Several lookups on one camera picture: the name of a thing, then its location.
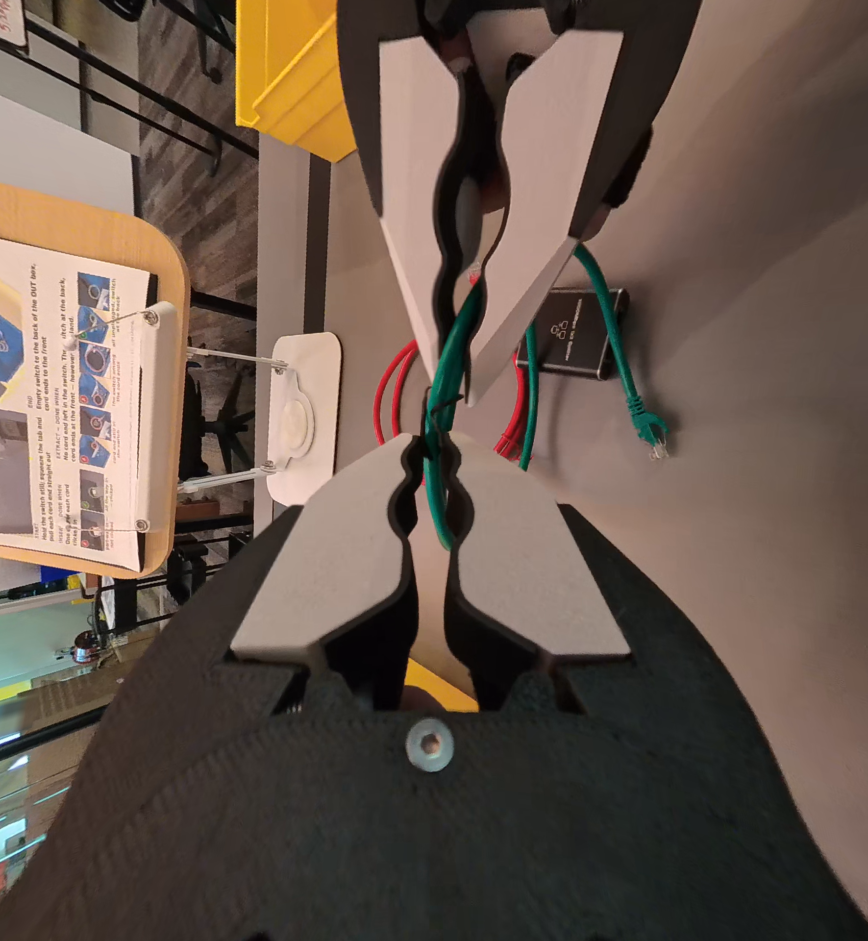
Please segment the printed instruction sheet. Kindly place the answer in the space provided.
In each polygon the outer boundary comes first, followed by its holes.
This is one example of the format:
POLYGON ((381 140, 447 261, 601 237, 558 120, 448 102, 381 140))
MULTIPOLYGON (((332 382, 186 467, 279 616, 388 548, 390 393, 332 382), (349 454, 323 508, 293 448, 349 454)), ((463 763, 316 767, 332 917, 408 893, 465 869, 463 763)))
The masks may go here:
POLYGON ((155 276, 0 239, 0 547, 141 568, 155 276))

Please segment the wooden document board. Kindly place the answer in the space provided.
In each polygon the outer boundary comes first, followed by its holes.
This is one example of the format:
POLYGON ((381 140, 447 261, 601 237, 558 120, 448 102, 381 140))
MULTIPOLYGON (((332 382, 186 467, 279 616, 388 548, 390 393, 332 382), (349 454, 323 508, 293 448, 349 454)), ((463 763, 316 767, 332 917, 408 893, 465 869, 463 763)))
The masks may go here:
MULTIPOLYGON (((155 276, 155 298, 148 307, 157 301, 169 301, 180 312, 185 367, 189 276, 181 253, 158 229, 138 218, 0 183, 0 239, 123 265, 155 276)), ((176 497, 169 529, 144 535, 141 568, 136 571, 11 547, 0 547, 0 556, 115 578, 140 577, 156 571, 169 555, 175 513, 176 497)))

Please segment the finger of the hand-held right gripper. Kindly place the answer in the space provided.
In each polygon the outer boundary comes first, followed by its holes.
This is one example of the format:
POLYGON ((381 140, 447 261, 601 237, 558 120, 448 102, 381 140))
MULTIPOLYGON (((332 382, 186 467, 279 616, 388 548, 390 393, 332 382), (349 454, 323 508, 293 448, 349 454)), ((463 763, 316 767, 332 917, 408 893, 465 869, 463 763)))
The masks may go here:
POLYGON ((428 376, 455 318, 454 291, 480 234, 474 163, 480 77, 444 58, 416 10, 378 15, 382 230, 428 376))
POLYGON ((623 41, 617 31, 567 31, 508 84, 498 152, 509 206, 478 283, 470 406, 498 378, 578 243, 572 218, 623 41))

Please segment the black ethernet adapter box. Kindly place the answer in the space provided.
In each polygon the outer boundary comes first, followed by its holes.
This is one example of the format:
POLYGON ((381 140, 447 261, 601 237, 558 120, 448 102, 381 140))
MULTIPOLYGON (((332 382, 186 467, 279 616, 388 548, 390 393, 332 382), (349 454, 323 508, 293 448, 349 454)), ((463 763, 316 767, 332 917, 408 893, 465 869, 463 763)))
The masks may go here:
POLYGON ((616 373, 602 307, 592 288, 554 288, 534 319, 541 372, 604 382, 616 373))

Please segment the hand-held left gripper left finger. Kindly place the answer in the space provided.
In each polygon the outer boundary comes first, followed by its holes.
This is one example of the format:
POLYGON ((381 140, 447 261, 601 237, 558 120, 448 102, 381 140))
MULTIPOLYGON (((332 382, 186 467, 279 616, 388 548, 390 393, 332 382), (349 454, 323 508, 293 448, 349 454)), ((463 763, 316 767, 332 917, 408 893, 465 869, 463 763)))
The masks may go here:
POLYGON ((419 630, 408 537, 420 484, 421 438, 404 433, 313 494, 248 606, 233 655, 335 672, 373 709, 397 710, 419 630))

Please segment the black twist tie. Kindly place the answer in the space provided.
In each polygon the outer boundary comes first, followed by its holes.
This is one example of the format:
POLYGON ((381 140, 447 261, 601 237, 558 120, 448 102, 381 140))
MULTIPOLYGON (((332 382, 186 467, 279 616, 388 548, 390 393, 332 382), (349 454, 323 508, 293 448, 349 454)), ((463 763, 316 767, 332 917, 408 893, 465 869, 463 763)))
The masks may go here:
POLYGON ((425 394, 423 402, 422 440, 424 458, 434 464, 440 463, 442 437, 452 429, 455 408, 463 402, 464 394, 457 393, 450 397, 437 396, 433 387, 425 394))

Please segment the white partition panel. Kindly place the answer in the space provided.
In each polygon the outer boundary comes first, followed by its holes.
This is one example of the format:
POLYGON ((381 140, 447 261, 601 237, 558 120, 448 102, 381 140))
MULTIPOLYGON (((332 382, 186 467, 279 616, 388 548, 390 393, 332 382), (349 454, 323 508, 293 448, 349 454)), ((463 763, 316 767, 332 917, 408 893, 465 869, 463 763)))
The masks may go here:
POLYGON ((1 95, 0 183, 135 215, 128 151, 1 95))

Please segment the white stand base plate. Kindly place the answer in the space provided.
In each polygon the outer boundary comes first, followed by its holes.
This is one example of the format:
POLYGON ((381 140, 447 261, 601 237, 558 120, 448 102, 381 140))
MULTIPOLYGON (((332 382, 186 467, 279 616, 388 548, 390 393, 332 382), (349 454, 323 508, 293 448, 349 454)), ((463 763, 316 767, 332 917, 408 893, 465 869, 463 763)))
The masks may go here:
POLYGON ((265 480, 271 499, 288 507, 335 473, 343 350, 331 332, 287 335, 270 361, 265 480))

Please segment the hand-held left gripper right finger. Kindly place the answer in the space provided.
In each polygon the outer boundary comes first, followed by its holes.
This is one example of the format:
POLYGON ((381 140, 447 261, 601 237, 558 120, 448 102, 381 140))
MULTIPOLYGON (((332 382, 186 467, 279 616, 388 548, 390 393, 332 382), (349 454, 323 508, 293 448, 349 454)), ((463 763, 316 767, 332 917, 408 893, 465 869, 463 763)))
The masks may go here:
POLYGON ((621 662, 630 646, 562 508, 534 477, 462 433, 444 443, 453 535, 444 636, 480 710, 521 676, 621 662))

